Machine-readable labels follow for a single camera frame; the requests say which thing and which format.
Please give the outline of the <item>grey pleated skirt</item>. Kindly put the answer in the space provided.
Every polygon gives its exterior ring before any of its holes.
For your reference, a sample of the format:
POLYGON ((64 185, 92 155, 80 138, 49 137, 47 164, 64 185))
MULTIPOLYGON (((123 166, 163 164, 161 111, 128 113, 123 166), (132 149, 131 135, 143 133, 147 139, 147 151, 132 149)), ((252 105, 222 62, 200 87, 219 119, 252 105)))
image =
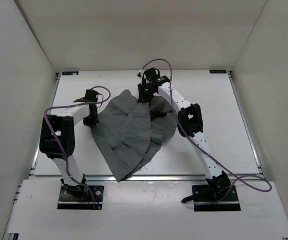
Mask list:
POLYGON ((98 118, 91 132, 119 182, 149 163, 177 129, 172 107, 164 98, 138 102, 128 89, 112 98, 98 118))

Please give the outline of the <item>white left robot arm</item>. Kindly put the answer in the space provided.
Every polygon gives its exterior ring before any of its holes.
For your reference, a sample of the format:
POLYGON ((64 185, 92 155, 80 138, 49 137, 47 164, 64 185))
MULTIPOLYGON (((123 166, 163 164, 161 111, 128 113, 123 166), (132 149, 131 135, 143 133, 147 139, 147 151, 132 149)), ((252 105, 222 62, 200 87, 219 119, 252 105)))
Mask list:
POLYGON ((74 127, 79 122, 89 128, 99 123, 98 96, 96 90, 88 89, 84 97, 76 99, 71 105, 46 109, 43 117, 39 149, 56 164, 62 175, 62 183, 71 186, 70 191, 77 199, 88 195, 88 186, 73 155, 74 127))

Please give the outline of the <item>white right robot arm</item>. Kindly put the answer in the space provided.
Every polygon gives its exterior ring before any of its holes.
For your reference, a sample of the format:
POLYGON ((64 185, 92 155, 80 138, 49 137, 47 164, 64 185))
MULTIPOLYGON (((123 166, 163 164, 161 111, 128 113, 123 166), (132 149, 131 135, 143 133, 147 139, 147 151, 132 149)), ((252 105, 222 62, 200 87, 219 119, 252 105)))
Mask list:
POLYGON ((156 68, 140 70, 138 85, 139 101, 152 102, 154 94, 165 99, 172 107, 180 135, 193 146, 205 171, 208 186, 199 196, 208 195, 211 200, 220 200, 230 187, 231 182, 223 168, 211 156, 204 136, 201 108, 197 103, 185 99, 173 86, 167 76, 161 76, 156 68))

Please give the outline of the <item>blue label sticker left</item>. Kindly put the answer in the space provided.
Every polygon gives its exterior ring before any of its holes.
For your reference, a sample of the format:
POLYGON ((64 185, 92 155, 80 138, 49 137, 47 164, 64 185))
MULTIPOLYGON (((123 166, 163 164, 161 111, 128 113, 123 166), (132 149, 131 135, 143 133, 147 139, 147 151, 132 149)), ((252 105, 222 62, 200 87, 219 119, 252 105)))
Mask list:
POLYGON ((77 76, 79 74, 79 71, 63 71, 61 73, 62 76, 77 76))

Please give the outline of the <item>blue label sticker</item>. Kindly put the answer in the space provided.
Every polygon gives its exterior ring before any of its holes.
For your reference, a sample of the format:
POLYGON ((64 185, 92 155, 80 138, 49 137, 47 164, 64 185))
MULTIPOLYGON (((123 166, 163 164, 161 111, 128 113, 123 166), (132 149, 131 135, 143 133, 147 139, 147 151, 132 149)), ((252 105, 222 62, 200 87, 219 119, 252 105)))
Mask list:
POLYGON ((61 73, 62 76, 77 76, 79 74, 79 71, 63 71, 61 73))
POLYGON ((227 71, 224 69, 210 69, 210 74, 226 74, 227 71))

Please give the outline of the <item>blue label sticker right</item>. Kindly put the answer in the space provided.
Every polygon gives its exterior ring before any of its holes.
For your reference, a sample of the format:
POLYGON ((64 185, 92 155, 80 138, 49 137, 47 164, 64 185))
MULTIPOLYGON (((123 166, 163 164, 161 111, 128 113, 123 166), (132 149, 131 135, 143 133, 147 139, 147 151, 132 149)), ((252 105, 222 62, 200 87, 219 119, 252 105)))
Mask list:
POLYGON ((224 69, 210 69, 210 74, 226 74, 227 71, 224 69))

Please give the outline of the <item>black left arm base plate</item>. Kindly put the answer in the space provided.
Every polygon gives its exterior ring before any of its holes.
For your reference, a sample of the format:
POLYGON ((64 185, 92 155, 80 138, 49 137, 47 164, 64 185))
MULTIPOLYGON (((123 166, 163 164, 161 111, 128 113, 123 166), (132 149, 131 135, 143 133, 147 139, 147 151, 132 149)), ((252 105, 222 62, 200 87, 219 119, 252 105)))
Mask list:
POLYGON ((94 198, 88 192, 80 193, 79 191, 71 190, 66 185, 62 185, 57 208, 59 210, 102 210, 104 197, 103 185, 89 185, 94 198))

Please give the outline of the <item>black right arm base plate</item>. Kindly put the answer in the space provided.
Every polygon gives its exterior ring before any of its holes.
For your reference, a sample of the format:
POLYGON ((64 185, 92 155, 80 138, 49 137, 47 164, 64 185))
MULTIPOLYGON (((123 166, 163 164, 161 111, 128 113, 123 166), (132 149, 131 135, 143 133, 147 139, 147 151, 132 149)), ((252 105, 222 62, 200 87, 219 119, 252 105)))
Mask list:
POLYGON ((207 185, 193 185, 192 194, 181 200, 186 204, 193 201, 195 212, 238 212, 241 211, 236 186, 215 194, 207 185))

